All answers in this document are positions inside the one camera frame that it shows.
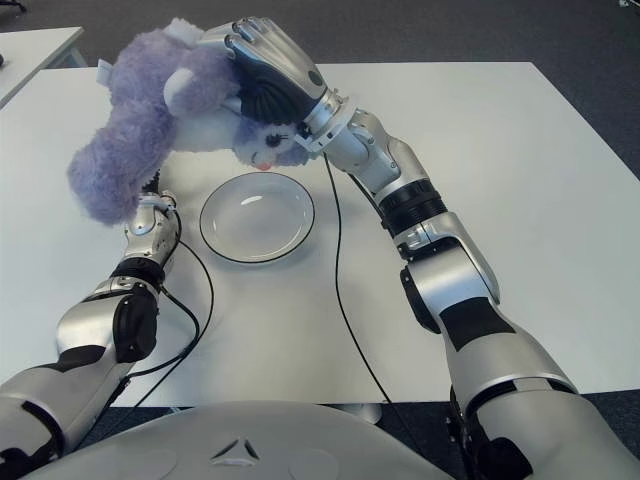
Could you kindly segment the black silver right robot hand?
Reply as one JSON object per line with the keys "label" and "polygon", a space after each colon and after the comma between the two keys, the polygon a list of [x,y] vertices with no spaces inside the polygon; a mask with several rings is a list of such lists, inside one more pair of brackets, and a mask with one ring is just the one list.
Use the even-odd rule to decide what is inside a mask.
{"label": "black silver right robot hand", "polygon": [[199,46],[231,59],[243,116],[266,124],[304,122],[327,91],[316,64],[273,20],[246,17],[209,29]]}

